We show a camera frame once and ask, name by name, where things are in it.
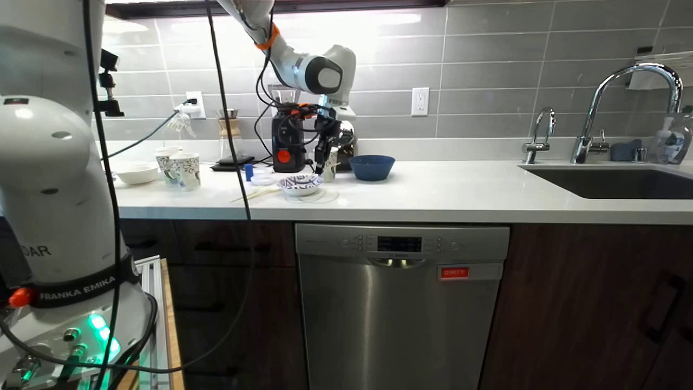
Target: gray tile backsplash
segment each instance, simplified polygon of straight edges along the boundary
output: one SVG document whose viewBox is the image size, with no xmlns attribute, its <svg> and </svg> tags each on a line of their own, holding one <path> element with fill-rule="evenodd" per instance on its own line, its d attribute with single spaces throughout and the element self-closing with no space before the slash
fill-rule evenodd
<svg viewBox="0 0 693 390">
<path fill-rule="evenodd" d="M 453 0 L 447 8 L 278 15 L 296 52 L 343 43 L 358 55 L 350 106 L 361 138 L 524 136 L 541 106 L 559 113 L 556 135 L 585 122 L 593 86 L 654 52 L 693 51 L 693 0 Z M 114 96 L 128 117 L 107 119 L 111 138 L 157 129 L 184 92 L 204 92 L 206 122 L 172 122 L 157 138 L 216 138 L 222 93 L 206 17 L 133 19 L 138 33 L 111 33 L 120 55 Z M 226 97 L 243 136 L 262 111 L 256 79 L 262 55 L 229 17 L 216 17 Z M 411 117 L 411 86 L 428 86 L 426 117 Z M 662 92 L 607 90 L 596 129 L 648 136 L 661 125 Z"/>
</svg>

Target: white bowl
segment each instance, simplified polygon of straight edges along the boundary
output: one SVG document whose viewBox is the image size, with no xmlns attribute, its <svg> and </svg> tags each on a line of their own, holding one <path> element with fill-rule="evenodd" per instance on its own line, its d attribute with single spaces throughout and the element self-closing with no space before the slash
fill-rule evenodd
<svg viewBox="0 0 693 390">
<path fill-rule="evenodd" d="M 126 164 L 126 167 L 112 170 L 112 174 L 126 186 L 141 186 L 141 185 L 158 181 L 158 167 L 157 164 Z"/>
</svg>

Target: stainless steel dishwasher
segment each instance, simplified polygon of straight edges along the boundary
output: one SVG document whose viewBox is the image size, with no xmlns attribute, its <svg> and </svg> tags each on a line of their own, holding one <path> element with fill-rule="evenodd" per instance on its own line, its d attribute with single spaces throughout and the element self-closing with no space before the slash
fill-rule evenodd
<svg viewBox="0 0 693 390">
<path fill-rule="evenodd" d="M 510 228 L 296 224 L 311 390 L 474 390 Z"/>
</svg>

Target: kitchen faucet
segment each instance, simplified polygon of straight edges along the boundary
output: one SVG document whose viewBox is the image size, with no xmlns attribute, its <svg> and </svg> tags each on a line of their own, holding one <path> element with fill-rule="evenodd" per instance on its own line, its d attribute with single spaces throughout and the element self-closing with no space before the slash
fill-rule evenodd
<svg viewBox="0 0 693 390">
<path fill-rule="evenodd" d="M 599 104 L 599 97 L 605 93 L 605 90 L 621 79 L 621 77 L 628 77 L 628 73 L 634 73 L 634 72 L 650 72 L 650 73 L 658 73 L 661 79 L 665 79 L 665 82 L 670 84 L 670 104 L 667 104 L 667 117 L 673 117 L 678 115 L 680 111 L 680 97 L 684 93 L 684 82 L 680 81 L 680 77 L 662 65 L 662 64 L 632 64 L 632 65 L 625 65 L 612 73 L 608 73 L 599 84 L 598 90 L 593 92 L 591 96 L 591 104 L 589 104 L 589 111 L 588 111 L 588 117 L 585 117 L 585 123 L 583 123 L 583 135 L 577 138 L 577 145 L 571 149 L 571 162 L 577 164 L 583 164 L 588 160 L 588 155 L 589 155 L 589 145 L 591 145 L 591 136 L 589 136 L 589 130 L 593 125 L 593 117 L 598 113 L 598 104 Z"/>
<path fill-rule="evenodd" d="M 541 122 L 545 119 L 545 133 L 543 133 L 543 143 L 539 143 L 539 125 Z M 533 164 L 534 159 L 538 159 L 538 151 L 545 151 L 550 149 L 550 143 L 549 143 L 549 136 L 555 133 L 555 123 L 556 123 L 556 111 L 552 106 L 543 106 L 538 117 L 534 117 L 534 125 L 533 125 L 533 133 L 530 133 L 530 143 L 524 143 L 521 149 L 524 149 L 524 164 Z"/>
</svg>

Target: mug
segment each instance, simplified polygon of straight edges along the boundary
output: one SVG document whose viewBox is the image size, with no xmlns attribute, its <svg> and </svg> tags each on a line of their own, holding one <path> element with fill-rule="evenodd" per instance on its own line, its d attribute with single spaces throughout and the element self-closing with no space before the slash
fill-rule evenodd
<svg viewBox="0 0 693 390">
<path fill-rule="evenodd" d="M 160 149 L 157 149 L 158 170 L 160 170 L 160 174 L 166 178 L 166 182 L 170 182 L 172 186 L 178 186 L 172 156 L 173 156 L 173 155 L 179 155 L 179 151 L 181 151 L 181 147 L 160 147 Z"/>
<path fill-rule="evenodd" d="M 179 188 L 193 191 L 200 186 L 200 156 L 197 155 L 173 155 L 172 156 L 172 174 Z"/>
</svg>

